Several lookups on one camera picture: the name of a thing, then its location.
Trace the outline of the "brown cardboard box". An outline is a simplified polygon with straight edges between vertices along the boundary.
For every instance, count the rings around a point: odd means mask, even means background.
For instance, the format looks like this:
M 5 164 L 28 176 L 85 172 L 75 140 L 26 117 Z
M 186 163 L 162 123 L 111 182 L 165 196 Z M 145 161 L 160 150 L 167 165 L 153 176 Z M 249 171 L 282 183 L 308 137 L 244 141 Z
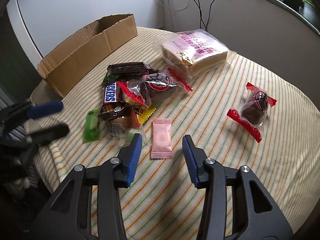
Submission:
M 61 97 L 108 55 L 137 36 L 133 14 L 105 16 L 69 36 L 37 65 L 37 71 Z

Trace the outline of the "packaged sliced bread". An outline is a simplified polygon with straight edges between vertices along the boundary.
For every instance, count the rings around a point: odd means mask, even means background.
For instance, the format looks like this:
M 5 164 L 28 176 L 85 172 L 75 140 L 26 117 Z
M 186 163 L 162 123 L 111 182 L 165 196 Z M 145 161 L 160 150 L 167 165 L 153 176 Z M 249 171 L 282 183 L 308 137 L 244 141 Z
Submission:
M 186 80 L 228 66 L 236 56 L 236 52 L 202 29 L 158 35 L 154 50 Z

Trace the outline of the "green candy packet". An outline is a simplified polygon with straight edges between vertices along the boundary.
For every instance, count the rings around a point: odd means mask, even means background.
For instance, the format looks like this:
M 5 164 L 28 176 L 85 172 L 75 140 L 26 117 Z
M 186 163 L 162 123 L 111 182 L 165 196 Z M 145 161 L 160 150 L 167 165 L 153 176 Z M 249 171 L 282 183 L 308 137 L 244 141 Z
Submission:
M 102 86 L 107 87 L 110 84 L 115 83 L 120 78 L 120 75 L 107 73 L 102 81 Z

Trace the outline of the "pink candy packet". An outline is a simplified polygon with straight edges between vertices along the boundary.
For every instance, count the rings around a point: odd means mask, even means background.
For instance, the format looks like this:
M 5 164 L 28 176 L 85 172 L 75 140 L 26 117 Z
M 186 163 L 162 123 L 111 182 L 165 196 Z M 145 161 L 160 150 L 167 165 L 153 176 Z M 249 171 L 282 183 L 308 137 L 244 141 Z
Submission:
M 172 119 L 153 119 L 151 159 L 172 158 L 171 126 Z

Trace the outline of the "red chocolate cake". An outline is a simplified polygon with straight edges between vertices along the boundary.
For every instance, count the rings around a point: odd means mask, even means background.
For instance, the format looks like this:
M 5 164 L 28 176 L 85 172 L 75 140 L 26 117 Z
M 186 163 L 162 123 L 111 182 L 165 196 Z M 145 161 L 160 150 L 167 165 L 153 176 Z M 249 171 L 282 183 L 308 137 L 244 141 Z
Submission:
M 263 123 L 269 107 L 275 106 L 277 100 L 270 97 L 267 92 L 251 83 L 246 84 L 248 97 L 240 110 L 229 109 L 227 116 L 240 124 L 257 143 L 262 141 Z

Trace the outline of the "Snickers bar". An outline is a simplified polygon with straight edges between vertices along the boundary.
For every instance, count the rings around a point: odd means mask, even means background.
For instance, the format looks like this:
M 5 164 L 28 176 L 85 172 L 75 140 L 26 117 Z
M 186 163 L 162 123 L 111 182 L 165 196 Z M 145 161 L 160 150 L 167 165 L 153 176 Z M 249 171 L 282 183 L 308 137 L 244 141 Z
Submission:
M 123 94 L 117 82 L 111 83 L 104 88 L 103 104 L 120 102 L 122 99 Z

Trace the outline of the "yellow candy packet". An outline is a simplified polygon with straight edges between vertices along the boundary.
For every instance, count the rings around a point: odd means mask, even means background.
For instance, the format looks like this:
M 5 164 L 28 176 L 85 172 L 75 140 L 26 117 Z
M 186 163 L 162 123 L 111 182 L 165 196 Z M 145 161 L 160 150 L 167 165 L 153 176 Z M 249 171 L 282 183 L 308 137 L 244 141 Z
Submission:
M 136 116 L 137 116 L 137 120 L 138 120 L 139 124 L 140 125 L 145 124 L 155 111 L 156 111 L 156 107 L 150 106 L 149 108 L 146 108 L 146 109 L 140 111 L 139 113 L 137 113 Z

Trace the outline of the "potted spider plant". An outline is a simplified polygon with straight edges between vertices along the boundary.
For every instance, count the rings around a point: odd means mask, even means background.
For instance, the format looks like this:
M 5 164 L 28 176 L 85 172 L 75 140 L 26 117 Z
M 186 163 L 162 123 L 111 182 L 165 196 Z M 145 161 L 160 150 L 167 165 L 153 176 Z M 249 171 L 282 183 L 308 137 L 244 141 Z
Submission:
M 301 0 L 303 6 L 299 8 L 299 13 L 315 28 L 319 29 L 319 12 L 311 0 Z

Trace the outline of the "dark chocolate wafer bar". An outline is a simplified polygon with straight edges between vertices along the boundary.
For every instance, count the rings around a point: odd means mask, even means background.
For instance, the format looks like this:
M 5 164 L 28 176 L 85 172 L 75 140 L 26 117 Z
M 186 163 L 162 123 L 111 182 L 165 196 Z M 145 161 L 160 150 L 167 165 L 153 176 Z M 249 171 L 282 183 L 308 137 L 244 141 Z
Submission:
M 128 74 L 128 75 L 146 75 L 158 73 L 158 70 L 152 69 L 145 62 L 124 62 L 110 64 L 107 67 L 108 73 L 112 75 Z

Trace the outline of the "light green candy wrapper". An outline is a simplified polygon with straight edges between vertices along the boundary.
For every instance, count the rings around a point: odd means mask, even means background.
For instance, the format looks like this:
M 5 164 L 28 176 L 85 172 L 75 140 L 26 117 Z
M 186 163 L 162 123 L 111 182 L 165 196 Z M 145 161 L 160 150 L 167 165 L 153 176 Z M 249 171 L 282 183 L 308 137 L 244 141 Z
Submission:
M 83 136 L 84 143 L 93 142 L 100 139 L 99 113 L 99 109 L 93 109 L 87 113 Z

